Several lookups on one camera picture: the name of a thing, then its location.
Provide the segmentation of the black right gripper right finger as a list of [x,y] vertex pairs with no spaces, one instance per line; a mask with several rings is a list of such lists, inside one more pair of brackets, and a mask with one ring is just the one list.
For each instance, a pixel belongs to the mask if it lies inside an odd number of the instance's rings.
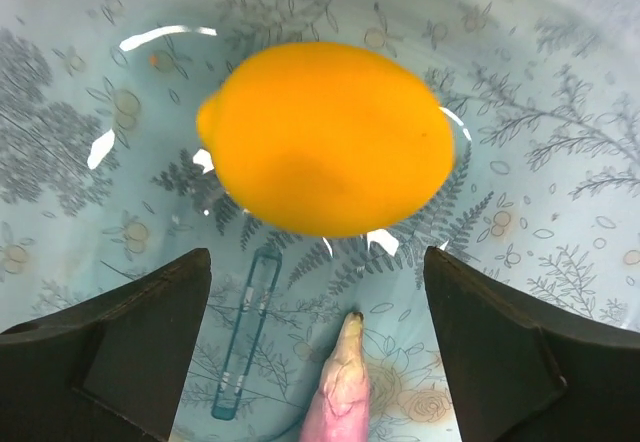
[[464,441],[636,441],[639,335],[430,247],[424,281]]

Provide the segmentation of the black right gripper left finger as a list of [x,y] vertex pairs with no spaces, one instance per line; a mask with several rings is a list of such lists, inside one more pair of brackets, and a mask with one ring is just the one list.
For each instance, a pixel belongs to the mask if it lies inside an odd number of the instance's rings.
[[2,332],[2,440],[168,440],[210,285],[197,248]]

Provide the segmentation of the purple eggplant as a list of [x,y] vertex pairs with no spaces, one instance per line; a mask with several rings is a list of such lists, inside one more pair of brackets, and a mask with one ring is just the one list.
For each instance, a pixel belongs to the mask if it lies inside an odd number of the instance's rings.
[[346,315],[305,416],[300,442],[365,442],[370,382],[363,357],[364,315]]

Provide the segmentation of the yellow lemon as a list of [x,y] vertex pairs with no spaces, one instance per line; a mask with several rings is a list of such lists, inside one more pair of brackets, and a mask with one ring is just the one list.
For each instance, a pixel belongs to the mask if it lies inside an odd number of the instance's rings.
[[243,61],[196,127],[231,198],[275,227],[350,237],[416,213],[454,167],[426,84],[372,51],[297,42]]

